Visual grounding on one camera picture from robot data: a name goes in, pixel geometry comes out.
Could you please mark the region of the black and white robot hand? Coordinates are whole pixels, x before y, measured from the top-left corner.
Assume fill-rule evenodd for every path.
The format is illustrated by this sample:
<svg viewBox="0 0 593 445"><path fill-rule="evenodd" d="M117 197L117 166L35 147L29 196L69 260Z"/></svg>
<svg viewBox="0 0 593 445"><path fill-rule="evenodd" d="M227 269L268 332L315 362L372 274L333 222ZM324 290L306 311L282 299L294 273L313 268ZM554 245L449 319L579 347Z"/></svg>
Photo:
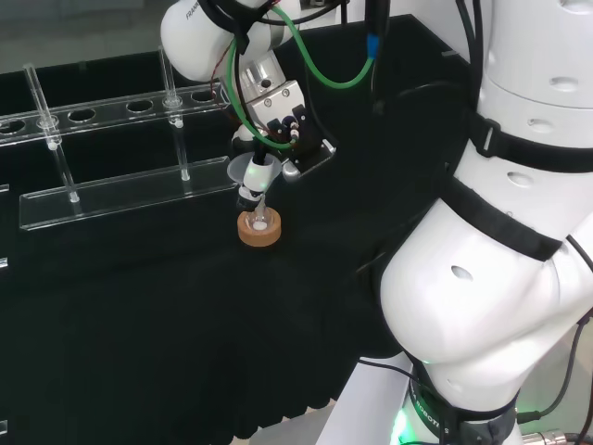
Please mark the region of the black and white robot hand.
<svg viewBox="0 0 593 445"><path fill-rule="evenodd" d="M233 157L227 168L229 178L239 185L237 207L252 211L273 181L281 176L293 183L330 160L336 146L305 106L304 95L295 81L247 104L249 116L260 134L287 149L262 143L245 126L232 138Z"/></svg>

